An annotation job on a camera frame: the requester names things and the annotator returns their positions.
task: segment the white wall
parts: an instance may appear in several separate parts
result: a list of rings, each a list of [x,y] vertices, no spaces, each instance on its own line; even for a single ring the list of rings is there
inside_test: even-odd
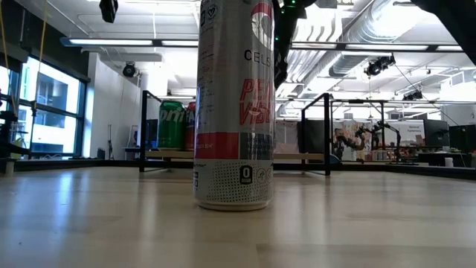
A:
[[[141,90],[104,64],[96,53],[89,56],[88,75],[91,82],[87,88],[83,155],[96,157],[101,147],[106,158],[109,156],[108,125],[111,124],[113,155],[115,159],[124,159],[130,128],[140,122]]]

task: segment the red can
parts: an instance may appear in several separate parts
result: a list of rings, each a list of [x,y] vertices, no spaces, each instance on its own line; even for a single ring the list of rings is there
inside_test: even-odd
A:
[[[188,104],[187,119],[185,120],[185,150],[189,151],[195,149],[195,108],[195,102]]]

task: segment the silver can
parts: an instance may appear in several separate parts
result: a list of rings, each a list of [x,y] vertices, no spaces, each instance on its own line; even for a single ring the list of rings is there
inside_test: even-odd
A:
[[[273,196],[274,20],[271,0],[202,0],[197,78],[197,203],[265,208]]]

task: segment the green can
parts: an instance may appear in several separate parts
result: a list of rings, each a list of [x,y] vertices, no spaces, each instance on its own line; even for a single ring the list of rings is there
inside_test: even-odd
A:
[[[185,108],[173,100],[162,102],[158,116],[159,150],[182,150],[185,137]]]

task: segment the light wood surface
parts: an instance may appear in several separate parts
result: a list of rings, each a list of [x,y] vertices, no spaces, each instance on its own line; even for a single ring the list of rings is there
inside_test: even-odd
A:
[[[98,167],[0,180],[0,267],[476,267],[476,184],[276,173],[268,208],[199,208],[192,171]]]

